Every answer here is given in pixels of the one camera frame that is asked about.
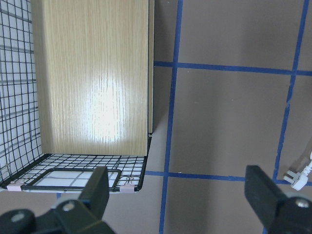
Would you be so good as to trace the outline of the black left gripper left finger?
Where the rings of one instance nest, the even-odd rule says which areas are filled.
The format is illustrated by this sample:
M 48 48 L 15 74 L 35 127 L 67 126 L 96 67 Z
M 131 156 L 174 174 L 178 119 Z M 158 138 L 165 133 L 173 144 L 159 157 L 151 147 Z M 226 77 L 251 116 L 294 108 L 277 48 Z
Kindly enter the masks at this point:
M 108 169 L 94 169 L 77 199 L 69 199 L 40 216 L 15 209 L 0 216 L 2 234 L 113 234 L 102 220 L 109 200 Z

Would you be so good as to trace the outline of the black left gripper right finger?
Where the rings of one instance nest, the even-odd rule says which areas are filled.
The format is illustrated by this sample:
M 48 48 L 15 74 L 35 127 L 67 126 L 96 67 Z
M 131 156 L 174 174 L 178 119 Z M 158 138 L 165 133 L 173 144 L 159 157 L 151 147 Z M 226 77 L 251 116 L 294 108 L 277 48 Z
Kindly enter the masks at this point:
M 257 165 L 245 171 L 245 198 L 268 234 L 310 234 L 312 201 L 286 195 Z

